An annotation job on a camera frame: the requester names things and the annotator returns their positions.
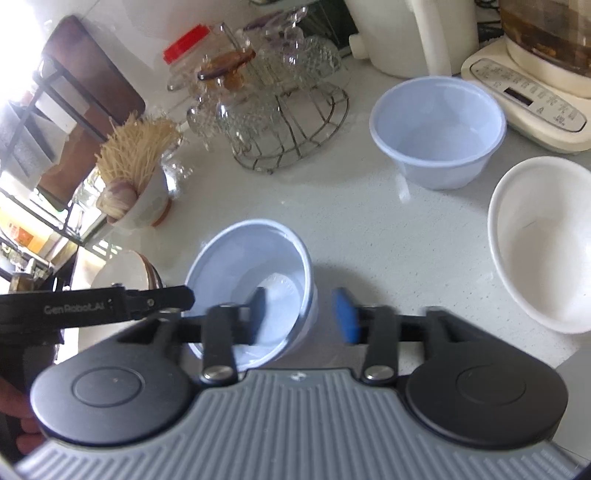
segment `person's hand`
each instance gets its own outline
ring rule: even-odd
[[[29,399],[3,378],[0,378],[0,412],[21,419],[21,428],[25,433],[17,438],[17,448],[23,455],[32,452],[45,441]]]

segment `red lid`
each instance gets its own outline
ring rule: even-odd
[[[197,25],[192,30],[189,30],[185,35],[179,38],[166,50],[164,50],[164,61],[170,65],[183,56],[193,45],[198,41],[204,39],[209,33],[209,27],[205,25]]]

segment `white ceramic bowl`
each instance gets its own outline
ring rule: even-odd
[[[488,238],[530,317],[562,333],[591,330],[591,172],[557,157],[519,163],[492,195]]]
[[[113,226],[127,231],[158,226],[166,217],[170,206],[166,175],[162,168],[158,167],[133,207],[123,218],[113,223]]]

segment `glass kettle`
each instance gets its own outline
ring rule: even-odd
[[[533,55],[591,78],[591,0],[499,0],[505,34]]]

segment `electric kettle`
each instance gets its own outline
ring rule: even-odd
[[[388,75],[458,73],[479,48],[473,0],[345,2],[359,30],[349,37],[353,57]]]

